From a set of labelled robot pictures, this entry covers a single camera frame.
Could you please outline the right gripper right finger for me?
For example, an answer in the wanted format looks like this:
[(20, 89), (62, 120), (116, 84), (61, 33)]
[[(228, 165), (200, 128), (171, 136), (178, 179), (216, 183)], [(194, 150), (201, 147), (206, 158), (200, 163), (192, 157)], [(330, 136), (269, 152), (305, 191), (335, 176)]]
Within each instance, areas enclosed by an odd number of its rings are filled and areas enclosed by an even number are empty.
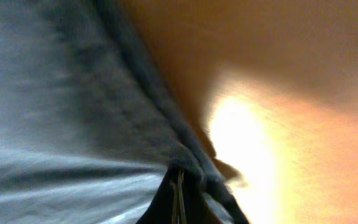
[(194, 176), (181, 170), (178, 174), (178, 221), (182, 224), (222, 224), (203, 197)]

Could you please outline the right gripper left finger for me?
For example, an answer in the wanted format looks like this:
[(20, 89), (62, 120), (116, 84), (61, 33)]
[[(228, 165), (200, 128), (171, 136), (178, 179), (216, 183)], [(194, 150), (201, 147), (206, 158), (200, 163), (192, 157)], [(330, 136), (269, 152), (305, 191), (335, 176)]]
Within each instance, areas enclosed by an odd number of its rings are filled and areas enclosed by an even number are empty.
[(168, 169), (148, 209), (136, 224), (178, 223), (178, 174), (179, 168)]

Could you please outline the navy blue shorts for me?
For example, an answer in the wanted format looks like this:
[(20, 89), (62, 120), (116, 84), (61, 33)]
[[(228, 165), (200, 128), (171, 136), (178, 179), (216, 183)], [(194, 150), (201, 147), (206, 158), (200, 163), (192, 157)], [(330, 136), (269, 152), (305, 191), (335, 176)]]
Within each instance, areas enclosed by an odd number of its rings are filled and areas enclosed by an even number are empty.
[(136, 223), (171, 167), (246, 223), (115, 1), (0, 1), (0, 223)]

